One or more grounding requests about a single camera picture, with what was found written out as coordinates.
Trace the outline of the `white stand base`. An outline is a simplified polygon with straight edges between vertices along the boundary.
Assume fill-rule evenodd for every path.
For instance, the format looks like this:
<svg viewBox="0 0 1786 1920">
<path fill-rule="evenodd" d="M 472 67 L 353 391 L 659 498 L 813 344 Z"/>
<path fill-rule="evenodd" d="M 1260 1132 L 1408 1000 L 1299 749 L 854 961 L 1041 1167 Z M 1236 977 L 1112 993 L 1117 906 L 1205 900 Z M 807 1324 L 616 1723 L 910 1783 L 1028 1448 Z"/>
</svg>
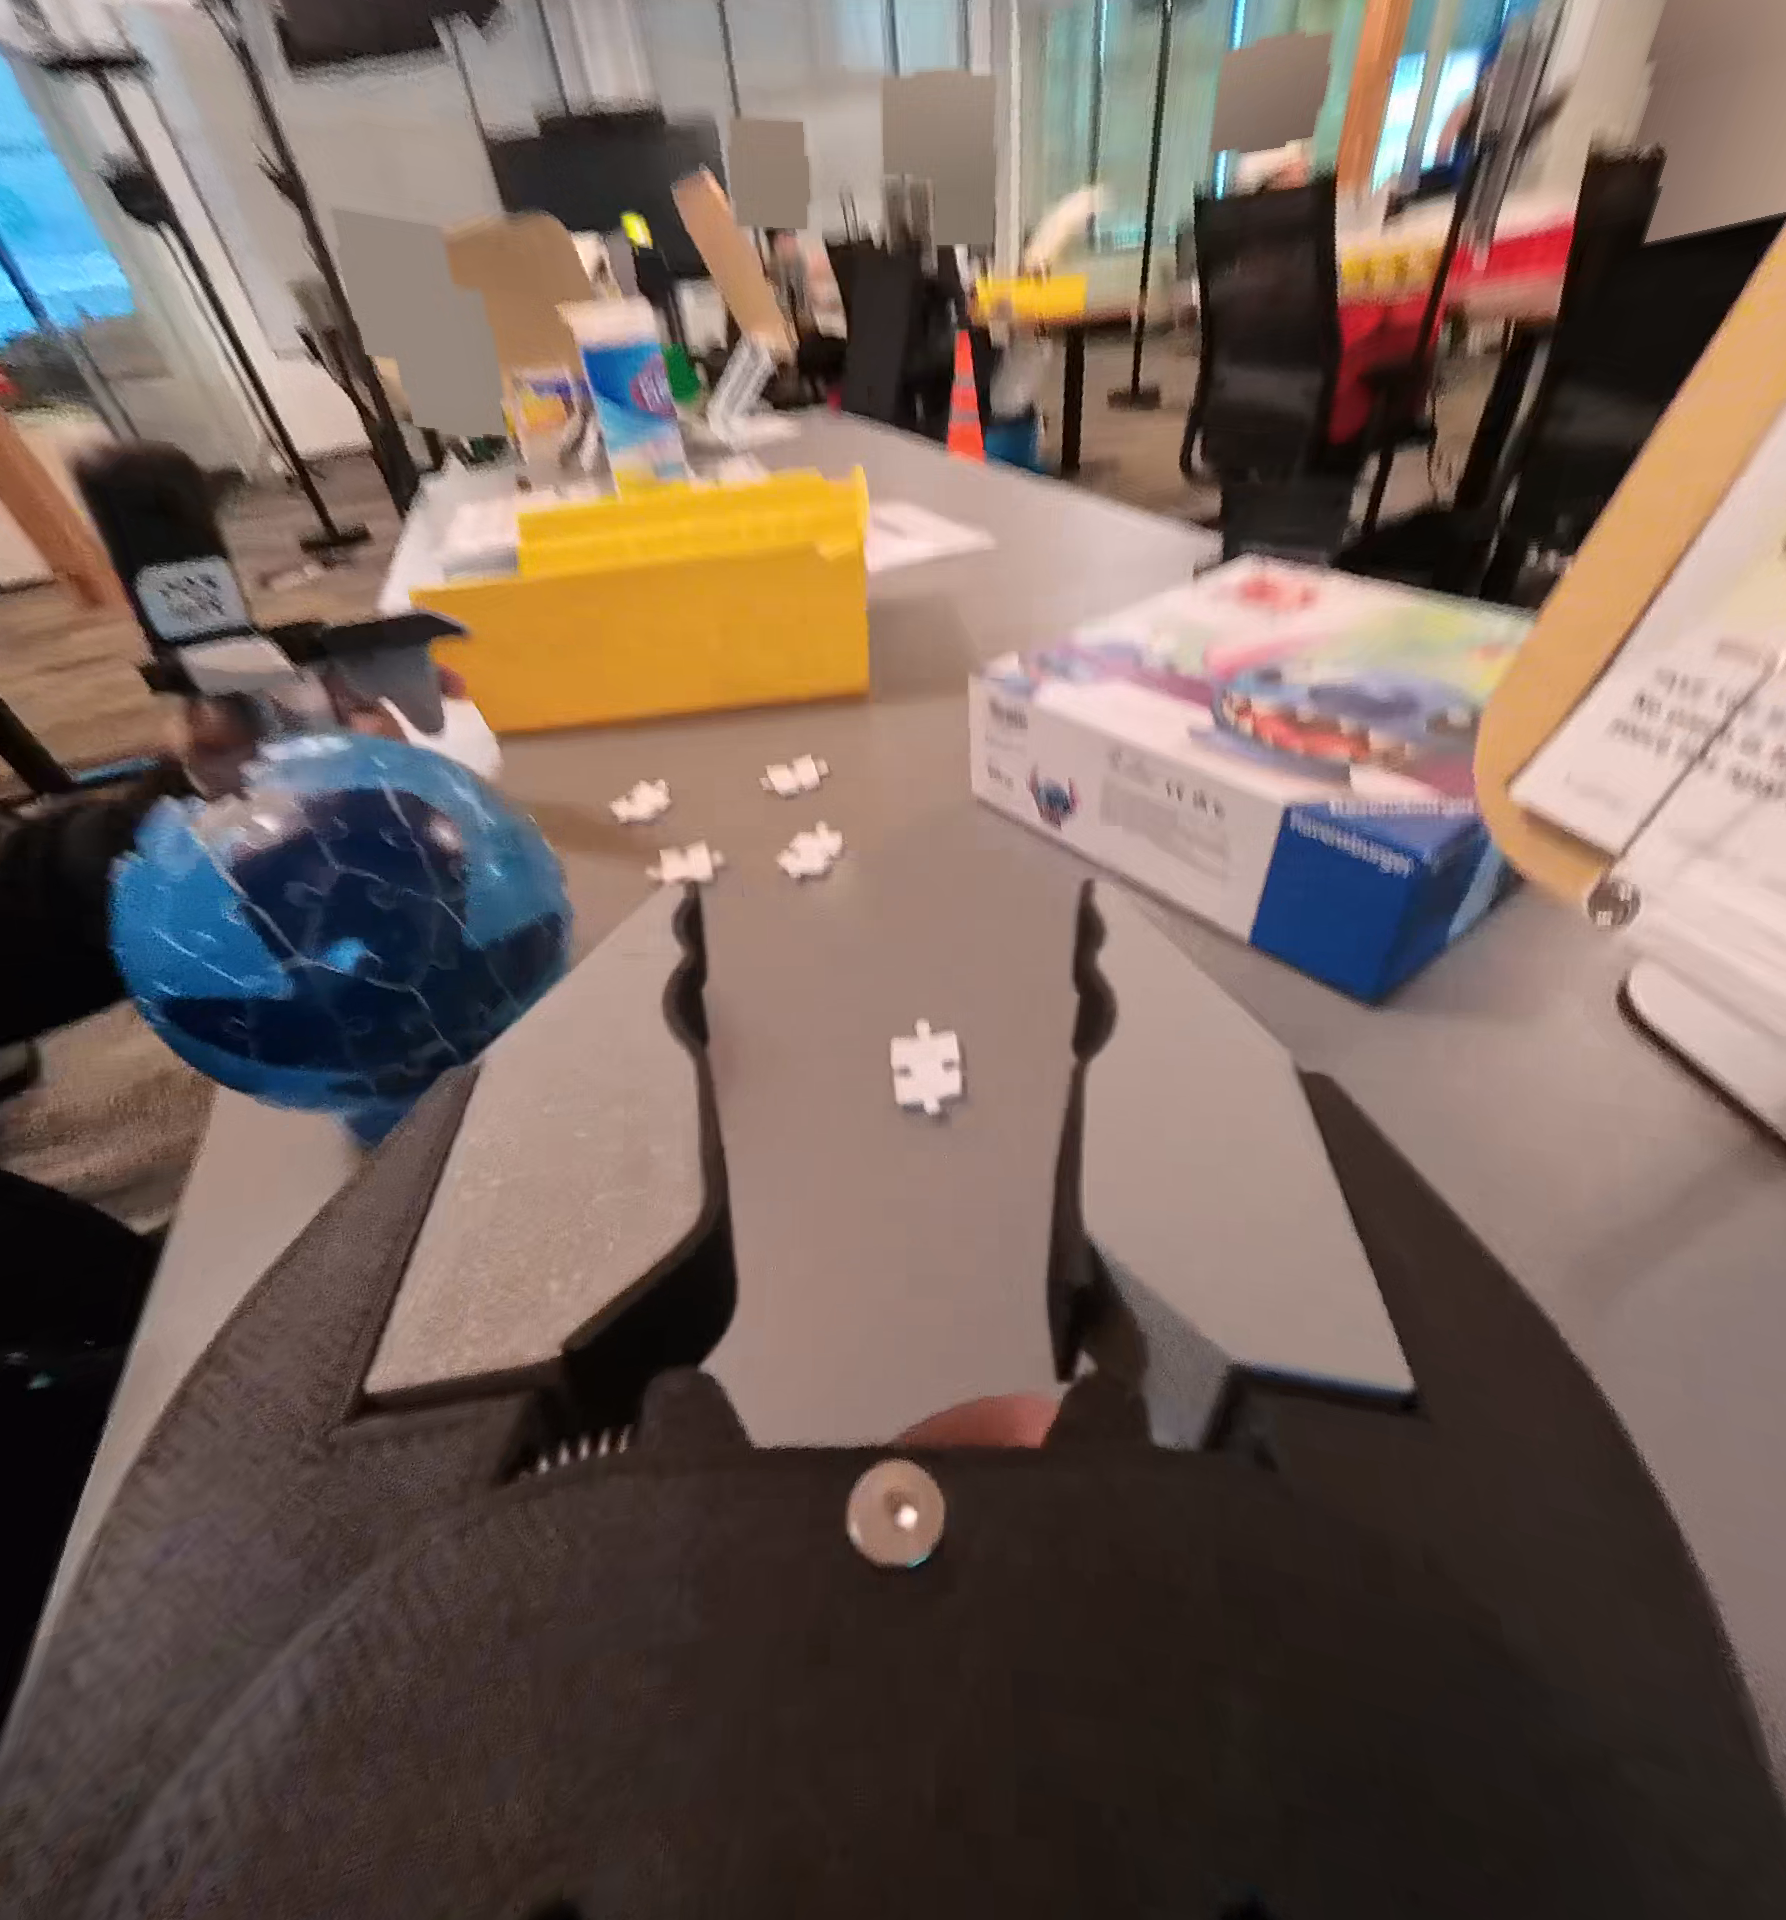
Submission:
<svg viewBox="0 0 1786 1920">
<path fill-rule="evenodd" d="M 1643 959 L 1625 971 L 1629 1026 L 1786 1153 L 1786 1040 L 1726 1002 Z"/>
</svg>

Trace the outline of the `printed instruction sheet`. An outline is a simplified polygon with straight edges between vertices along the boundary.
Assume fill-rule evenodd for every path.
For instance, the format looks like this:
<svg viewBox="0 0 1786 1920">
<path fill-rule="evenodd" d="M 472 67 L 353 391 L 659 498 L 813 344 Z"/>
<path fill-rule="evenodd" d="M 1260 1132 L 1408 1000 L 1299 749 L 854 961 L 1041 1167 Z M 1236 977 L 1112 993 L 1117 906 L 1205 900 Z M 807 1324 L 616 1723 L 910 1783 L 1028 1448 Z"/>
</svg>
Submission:
<svg viewBox="0 0 1786 1920">
<path fill-rule="evenodd" d="M 1634 932 L 1786 971 L 1786 404 L 1509 794 L 1611 857 Z"/>
</svg>

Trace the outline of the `colourful puzzle box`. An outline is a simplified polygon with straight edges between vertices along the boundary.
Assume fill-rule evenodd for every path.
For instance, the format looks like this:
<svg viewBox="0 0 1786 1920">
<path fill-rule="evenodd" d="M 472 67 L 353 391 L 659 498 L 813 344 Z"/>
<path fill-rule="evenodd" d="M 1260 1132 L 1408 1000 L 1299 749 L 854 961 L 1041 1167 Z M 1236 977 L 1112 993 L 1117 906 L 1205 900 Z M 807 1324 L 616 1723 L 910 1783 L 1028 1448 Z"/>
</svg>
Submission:
<svg viewBox="0 0 1786 1920">
<path fill-rule="evenodd" d="M 1527 610 L 1244 557 L 986 663 L 973 795 L 1363 1003 L 1510 891 L 1485 703 Z"/>
</svg>

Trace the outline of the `small wipes canister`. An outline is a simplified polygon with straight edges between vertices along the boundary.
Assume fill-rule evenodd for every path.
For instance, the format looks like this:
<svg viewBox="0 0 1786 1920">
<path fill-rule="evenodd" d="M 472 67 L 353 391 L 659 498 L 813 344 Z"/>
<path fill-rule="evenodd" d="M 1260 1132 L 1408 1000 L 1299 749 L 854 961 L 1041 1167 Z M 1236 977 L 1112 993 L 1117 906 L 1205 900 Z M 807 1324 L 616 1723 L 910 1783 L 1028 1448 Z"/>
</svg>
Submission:
<svg viewBox="0 0 1786 1920">
<path fill-rule="evenodd" d="M 574 363 L 506 371 L 502 412 L 524 487 L 547 490 L 598 473 L 593 396 Z"/>
</svg>

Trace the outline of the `yellow plastic bin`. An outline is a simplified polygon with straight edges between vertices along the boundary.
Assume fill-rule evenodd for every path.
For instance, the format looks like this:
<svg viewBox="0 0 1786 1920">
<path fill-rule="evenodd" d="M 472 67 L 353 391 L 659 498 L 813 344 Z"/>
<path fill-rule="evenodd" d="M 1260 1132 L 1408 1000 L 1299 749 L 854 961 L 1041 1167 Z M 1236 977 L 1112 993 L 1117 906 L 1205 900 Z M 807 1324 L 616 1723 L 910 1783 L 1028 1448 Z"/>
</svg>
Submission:
<svg viewBox="0 0 1786 1920">
<path fill-rule="evenodd" d="M 862 467 L 528 508 L 512 572 L 410 599 L 499 735 L 862 700 L 869 517 Z"/>
</svg>

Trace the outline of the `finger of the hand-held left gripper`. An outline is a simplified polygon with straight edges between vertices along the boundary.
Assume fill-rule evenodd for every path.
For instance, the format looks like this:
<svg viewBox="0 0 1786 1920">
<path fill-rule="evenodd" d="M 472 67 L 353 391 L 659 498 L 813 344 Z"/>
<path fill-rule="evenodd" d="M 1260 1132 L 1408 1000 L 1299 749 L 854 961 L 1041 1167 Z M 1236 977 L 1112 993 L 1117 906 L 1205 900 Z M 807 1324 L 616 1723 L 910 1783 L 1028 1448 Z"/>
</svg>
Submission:
<svg viewBox="0 0 1786 1920">
<path fill-rule="evenodd" d="M 449 724 L 449 673 L 435 645 L 469 637 L 437 610 L 396 610 L 356 622 L 297 619 L 271 626 L 284 658 L 336 689 L 336 708 L 392 712 L 405 735 L 440 735 Z"/>
<path fill-rule="evenodd" d="M 440 700 L 440 724 L 437 730 L 422 730 L 417 718 L 396 702 L 392 702 L 392 715 L 400 732 L 411 745 L 446 756 L 472 771 L 477 779 L 502 779 L 501 738 L 476 702 L 445 696 Z"/>
</svg>

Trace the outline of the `brown cardboard box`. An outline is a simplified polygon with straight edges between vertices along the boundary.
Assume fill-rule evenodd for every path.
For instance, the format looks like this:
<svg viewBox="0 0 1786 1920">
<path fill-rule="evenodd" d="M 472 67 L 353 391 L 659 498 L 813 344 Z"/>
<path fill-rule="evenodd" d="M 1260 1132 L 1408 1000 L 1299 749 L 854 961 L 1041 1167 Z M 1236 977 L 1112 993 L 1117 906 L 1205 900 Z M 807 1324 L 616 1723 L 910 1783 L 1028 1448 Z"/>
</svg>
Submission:
<svg viewBox="0 0 1786 1920">
<path fill-rule="evenodd" d="M 761 264 L 761 253 L 740 226 L 726 188 L 699 166 L 673 182 L 673 203 L 692 246 L 709 269 L 743 342 L 763 349 L 774 365 L 797 360 L 797 336 Z"/>
<path fill-rule="evenodd" d="M 445 230 L 449 275 L 476 294 L 492 329 L 501 382 L 574 365 L 579 347 L 563 313 L 593 300 L 593 279 L 571 230 L 551 214 L 485 216 Z"/>
</svg>

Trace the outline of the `person's black clothing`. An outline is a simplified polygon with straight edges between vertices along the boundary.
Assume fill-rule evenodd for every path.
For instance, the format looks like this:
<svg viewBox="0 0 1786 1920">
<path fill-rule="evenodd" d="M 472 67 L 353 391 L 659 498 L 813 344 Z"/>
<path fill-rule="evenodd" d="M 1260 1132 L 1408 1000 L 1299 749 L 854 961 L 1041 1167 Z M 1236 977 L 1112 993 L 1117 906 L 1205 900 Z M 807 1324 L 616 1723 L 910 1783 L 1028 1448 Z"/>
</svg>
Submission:
<svg viewBox="0 0 1786 1920">
<path fill-rule="evenodd" d="M 0 1730 L 160 1243 L 0 1169 Z"/>
</svg>

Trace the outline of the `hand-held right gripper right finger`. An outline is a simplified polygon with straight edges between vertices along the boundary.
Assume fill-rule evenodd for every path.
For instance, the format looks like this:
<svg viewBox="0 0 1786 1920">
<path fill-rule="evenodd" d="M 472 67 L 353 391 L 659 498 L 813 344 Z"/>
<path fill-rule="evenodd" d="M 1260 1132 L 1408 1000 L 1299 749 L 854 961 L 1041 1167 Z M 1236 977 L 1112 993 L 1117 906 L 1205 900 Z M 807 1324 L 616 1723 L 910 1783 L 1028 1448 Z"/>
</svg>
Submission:
<svg viewBox="0 0 1786 1920">
<path fill-rule="evenodd" d="M 1072 926 L 1049 1350 L 1146 1404 L 1410 1404 L 1413 1369 L 1293 1053 L 1124 889 Z"/>
</svg>

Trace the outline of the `white wipes canister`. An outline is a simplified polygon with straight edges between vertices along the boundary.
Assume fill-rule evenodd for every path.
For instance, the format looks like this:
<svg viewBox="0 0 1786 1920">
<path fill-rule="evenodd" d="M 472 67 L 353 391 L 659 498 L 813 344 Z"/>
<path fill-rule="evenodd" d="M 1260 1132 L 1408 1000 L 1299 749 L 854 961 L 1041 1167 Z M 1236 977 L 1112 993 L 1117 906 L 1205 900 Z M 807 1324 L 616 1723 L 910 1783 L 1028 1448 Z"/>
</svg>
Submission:
<svg viewBox="0 0 1786 1920">
<path fill-rule="evenodd" d="M 654 307 L 644 299 L 564 300 L 593 421 L 618 491 L 692 480 Z"/>
</svg>

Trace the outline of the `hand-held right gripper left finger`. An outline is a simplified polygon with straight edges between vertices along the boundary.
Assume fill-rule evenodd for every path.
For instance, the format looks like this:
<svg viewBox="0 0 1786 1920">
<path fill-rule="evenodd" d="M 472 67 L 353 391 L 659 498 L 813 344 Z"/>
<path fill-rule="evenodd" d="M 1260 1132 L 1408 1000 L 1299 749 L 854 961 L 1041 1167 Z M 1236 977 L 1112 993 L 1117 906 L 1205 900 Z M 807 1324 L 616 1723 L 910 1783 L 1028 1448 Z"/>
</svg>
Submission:
<svg viewBox="0 0 1786 1920">
<path fill-rule="evenodd" d="M 637 1405 L 736 1307 L 699 885 L 656 891 L 479 1060 L 364 1390 Z"/>
</svg>

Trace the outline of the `blue puzzle ball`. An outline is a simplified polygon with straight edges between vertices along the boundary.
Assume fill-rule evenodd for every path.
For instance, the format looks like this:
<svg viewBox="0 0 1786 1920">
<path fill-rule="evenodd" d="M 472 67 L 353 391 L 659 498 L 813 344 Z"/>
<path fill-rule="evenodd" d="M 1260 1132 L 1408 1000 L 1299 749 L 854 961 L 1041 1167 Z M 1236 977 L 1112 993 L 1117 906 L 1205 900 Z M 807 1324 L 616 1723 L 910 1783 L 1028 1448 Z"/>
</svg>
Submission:
<svg viewBox="0 0 1786 1920">
<path fill-rule="evenodd" d="M 571 971 L 545 835 L 425 745 L 265 742 L 220 799 L 164 799 L 114 866 L 107 932 L 188 1066 L 382 1142 Z"/>
</svg>

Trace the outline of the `black office chair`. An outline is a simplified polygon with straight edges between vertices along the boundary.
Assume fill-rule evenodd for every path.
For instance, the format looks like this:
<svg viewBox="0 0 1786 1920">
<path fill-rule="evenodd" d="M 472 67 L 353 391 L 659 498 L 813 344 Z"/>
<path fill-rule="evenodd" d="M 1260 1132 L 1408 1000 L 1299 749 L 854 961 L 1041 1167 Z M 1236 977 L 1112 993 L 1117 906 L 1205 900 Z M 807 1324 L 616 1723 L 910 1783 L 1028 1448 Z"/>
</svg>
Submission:
<svg viewBox="0 0 1786 1920">
<path fill-rule="evenodd" d="M 1668 153 L 1596 150 L 1554 318 L 1510 323 L 1458 487 L 1476 538 L 1460 588 L 1512 602 L 1620 490 L 1760 269 L 1785 214 L 1650 240 Z"/>
<path fill-rule="evenodd" d="M 827 240 L 847 318 L 840 412 L 944 445 L 965 288 L 954 248 Z"/>
<path fill-rule="evenodd" d="M 1216 487 L 1221 557 L 1328 561 L 1365 454 L 1335 435 L 1345 336 L 1331 175 L 1194 208 L 1200 349 L 1183 477 Z"/>
</svg>

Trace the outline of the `wooden clipboard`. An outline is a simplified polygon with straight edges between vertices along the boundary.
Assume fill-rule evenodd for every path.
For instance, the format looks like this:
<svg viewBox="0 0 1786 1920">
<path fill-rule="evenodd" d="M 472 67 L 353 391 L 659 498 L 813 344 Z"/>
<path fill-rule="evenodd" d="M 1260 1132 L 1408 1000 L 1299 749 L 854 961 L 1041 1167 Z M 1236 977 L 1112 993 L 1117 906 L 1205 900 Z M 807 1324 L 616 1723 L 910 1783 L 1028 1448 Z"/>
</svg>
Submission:
<svg viewBox="0 0 1786 1920">
<path fill-rule="evenodd" d="M 1606 676 L 1786 412 L 1786 222 L 1688 374 L 1482 713 L 1482 821 L 1506 863 L 1576 916 L 1616 863 L 1510 795 Z"/>
</svg>

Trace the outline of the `white paper sheet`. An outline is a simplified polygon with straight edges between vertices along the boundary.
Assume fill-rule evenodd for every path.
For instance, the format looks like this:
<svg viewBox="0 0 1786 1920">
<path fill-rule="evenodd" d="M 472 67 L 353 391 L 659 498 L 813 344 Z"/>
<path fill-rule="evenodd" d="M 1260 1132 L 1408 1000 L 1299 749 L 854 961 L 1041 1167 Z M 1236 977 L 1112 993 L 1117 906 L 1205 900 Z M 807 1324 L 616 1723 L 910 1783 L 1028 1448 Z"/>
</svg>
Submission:
<svg viewBox="0 0 1786 1920">
<path fill-rule="evenodd" d="M 997 537 L 907 500 L 875 498 L 865 528 L 865 565 L 870 578 L 896 570 L 943 563 L 993 552 Z"/>
</svg>

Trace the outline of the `person's left forearm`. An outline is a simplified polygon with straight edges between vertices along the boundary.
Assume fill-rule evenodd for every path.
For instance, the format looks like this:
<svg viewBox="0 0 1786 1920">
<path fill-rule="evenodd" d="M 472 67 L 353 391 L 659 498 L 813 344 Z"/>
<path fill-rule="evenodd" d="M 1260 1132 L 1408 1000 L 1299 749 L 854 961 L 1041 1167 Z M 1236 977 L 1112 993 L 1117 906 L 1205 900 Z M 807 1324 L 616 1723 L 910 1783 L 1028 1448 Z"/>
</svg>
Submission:
<svg viewBox="0 0 1786 1920">
<path fill-rule="evenodd" d="M 115 863 L 163 799 L 191 799 L 171 758 L 126 786 L 0 823 L 0 1047 L 32 1043 L 126 998 L 107 910 Z"/>
</svg>

